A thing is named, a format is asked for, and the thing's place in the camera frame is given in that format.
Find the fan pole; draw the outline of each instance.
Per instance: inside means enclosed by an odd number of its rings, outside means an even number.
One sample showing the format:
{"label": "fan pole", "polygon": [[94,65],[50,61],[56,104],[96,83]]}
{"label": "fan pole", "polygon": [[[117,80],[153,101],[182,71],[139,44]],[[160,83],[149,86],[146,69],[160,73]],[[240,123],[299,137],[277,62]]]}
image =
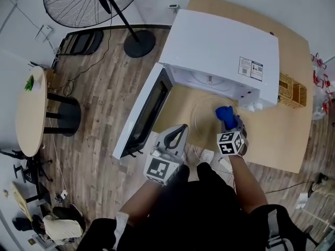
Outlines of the fan pole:
{"label": "fan pole", "polygon": [[131,58],[140,58],[147,55],[155,46],[155,35],[148,30],[134,32],[115,1],[109,0],[109,2],[131,33],[131,35],[127,37],[124,43],[125,53]]}

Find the wooden floor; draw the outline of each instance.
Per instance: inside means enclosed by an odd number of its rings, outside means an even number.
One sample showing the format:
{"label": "wooden floor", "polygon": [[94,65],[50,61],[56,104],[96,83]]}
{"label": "wooden floor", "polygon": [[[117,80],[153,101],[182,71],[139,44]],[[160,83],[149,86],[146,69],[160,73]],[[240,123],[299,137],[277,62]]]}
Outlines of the wooden floor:
{"label": "wooden floor", "polygon": [[[143,184],[143,167],[146,156],[138,158],[125,157],[121,163],[112,157],[118,136],[126,119],[141,91],[154,63],[168,36],[169,30],[153,29],[157,38],[154,50],[140,59],[131,59],[123,51],[123,41],[128,35],[127,30],[112,30],[109,51],[105,58],[89,71],[82,74],[75,82],[72,96],[81,105],[82,121],[79,131],[74,137],[67,138],[55,135],[60,166],[68,190],[69,202],[76,204],[84,213],[87,224],[96,218],[113,218],[120,207]],[[78,72],[87,69],[100,60],[107,50],[109,31],[105,31],[102,45],[90,56],[62,56],[57,64],[58,77],[62,83],[77,76]],[[49,105],[49,111],[57,111],[57,103]],[[284,172],[256,164],[250,164],[250,170],[259,180],[265,192],[282,189],[300,182],[314,180],[318,172],[335,176],[334,161],[334,128],[331,123],[335,113],[323,120],[311,124],[310,138],[306,149],[303,165],[299,174]],[[152,133],[144,148],[147,152],[157,135]],[[56,161],[52,135],[45,135],[45,158]],[[196,148],[200,156],[202,149]],[[187,146],[187,159],[191,168],[198,162],[193,146]],[[218,155],[212,165],[222,171],[224,168],[217,162]],[[42,182],[51,193],[61,193],[65,188],[57,163],[45,167],[46,172],[54,181]],[[219,174],[226,182],[233,185],[233,177],[227,173]],[[191,179],[196,179],[192,171]],[[284,191],[267,194],[269,203],[278,203],[287,207],[292,220],[304,230],[313,225],[312,237],[317,241],[323,236],[325,226],[314,218],[299,210],[295,204],[300,192],[306,192],[309,184],[301,184]],[[53,206],[58,205],[53,199]],[[331,219],[335,212],[334,199],[314,194],[306,209],[321,218]],[[64,250],[75,250],[77,243],[63,247]]]}

